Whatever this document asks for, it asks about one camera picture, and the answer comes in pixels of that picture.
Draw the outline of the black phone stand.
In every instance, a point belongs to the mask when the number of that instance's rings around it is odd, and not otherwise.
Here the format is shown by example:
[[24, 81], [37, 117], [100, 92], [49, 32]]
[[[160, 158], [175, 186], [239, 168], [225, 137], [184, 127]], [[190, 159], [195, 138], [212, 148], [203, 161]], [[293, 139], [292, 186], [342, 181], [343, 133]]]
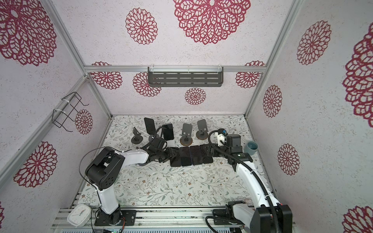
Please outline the black phone stand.
[[131, 138], [131, 143], [138, 145], [143, 141], [143, 136], [136, 127], [133, 128], [133, 135], [134, 136]]

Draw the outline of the grey phone stand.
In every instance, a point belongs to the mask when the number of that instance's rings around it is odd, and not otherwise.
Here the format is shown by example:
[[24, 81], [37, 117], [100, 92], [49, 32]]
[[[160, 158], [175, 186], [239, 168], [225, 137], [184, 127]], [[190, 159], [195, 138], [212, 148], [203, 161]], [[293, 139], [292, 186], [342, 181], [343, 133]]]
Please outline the grey phone stand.
[[141, 167], [146, 166], [147, 164], [149, 164], [149, 162], [146, 162], [146, 163], [138, 163], [138, 165], [141, 166]]

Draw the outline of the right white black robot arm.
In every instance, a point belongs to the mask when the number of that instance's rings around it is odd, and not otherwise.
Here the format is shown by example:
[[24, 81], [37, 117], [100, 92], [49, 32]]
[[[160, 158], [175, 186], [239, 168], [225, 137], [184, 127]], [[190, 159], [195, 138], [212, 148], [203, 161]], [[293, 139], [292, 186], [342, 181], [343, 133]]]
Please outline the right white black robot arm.
[[[217, 138], [223, 136], [226, 138], [226, 146], [229, 152], [225, 152], [220, 147], [211, 142], [212, 134]], [[238, 144], [239, 135], [229, 135], [226, 130], [214, 130], [209, 133], [207, 139], [209, 145], [227, 159], [235, 162], [234, 171], [243, 180], [246, 188], [252, 193], [253, 206], [249, 206], [244, 201], [230, 202], [226, 205], [228, 218], [219, 216], [207, 216], [205, 222], [209, 229], [216, 233], [217, 231], [208, 222], [209, 219], [226, 221], [244, 225], [252, 233], [291, 233], [293, 230], [293, 214], [288, 205], [282, 205], [264, 185], [262, 179], [257, 174], [254, 163], [248, 159], [243, 161], [246, 155], [238, 149], [242, 146]]]

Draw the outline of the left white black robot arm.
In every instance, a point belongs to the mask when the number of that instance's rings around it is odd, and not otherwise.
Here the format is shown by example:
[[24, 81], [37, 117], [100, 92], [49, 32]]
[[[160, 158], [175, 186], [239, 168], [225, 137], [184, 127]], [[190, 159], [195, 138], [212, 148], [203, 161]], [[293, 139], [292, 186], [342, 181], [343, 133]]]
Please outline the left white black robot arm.
[[125, 225], [125, 215], [115, 196], [114, 183], [119, 173], [131, 165], [145, 166], [150, 162], [164, 163], [175, 156], [177, 148], [150, 142], [134, 150], [118, 150], [110, 146], [95, 148], [89, 153], [100, 150], [99, 154], [85, 169], [81, 177], [96, 189], [100, 207], [97, 210], [95, 226]]

